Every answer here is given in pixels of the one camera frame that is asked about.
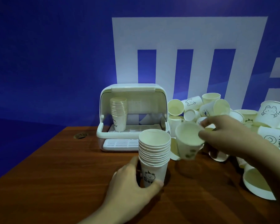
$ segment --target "wall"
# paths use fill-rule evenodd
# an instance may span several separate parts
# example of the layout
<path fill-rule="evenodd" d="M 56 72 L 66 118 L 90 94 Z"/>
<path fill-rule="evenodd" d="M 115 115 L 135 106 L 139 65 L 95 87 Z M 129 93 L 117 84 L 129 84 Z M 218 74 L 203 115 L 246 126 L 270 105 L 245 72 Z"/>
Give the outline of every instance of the wall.
<path fill-rule="evenodd" d="M 126 82 L 280 101 L 280 0 L 0 0 L 1 119 L 96 126 Z"/>

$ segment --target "blue wall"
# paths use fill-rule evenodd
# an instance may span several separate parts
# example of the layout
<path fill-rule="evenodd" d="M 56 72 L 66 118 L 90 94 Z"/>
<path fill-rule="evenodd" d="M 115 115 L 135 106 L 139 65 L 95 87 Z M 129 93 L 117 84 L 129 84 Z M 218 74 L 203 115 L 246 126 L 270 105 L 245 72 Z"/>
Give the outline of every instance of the blue wall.
<path fill-rule="evenodd" d="M 0 126 L 19 133 L 8 142 L 17 149 L 0 145 L 2 154 L 19 154 L 0 155 L 0 175 L 63 126 L 98 125 L 100 92 L 120 74 L 112 18 L 231 16 L 268 17 L 243 101 L 257 109 L 269 88 L 280 88 L 270 78 L 280 57 L 280 0 L 0 0 Z M 138 49 L 138 82 L 156 81 L 156 55 Z M 225 95 L 234 56 L 234 48 L 215 49 L 207 92 Z M 174 98 L 187 98 L 192 57 L 193 49 L 177 52 Z M 26 151 L 28 129 L 38 143 Z"/>

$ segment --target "table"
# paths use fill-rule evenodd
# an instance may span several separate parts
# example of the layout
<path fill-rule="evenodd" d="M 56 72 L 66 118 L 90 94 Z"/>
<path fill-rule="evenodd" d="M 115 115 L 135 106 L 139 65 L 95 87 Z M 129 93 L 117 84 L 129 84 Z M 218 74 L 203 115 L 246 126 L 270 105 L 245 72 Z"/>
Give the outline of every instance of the table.
<path fill-rule="evenodd" d="M 79 132 L 88 136 L 74 139 Z M 113 173 L 137 153 L 101 152 L 96 127 L 67 127 L 0 178 L 0 223 L 77 223 L 102 203 Z M 279 206 L 240 171 L 205 154 L 170 161 L 163 193 L 129 223 L 280 223 Z"/>

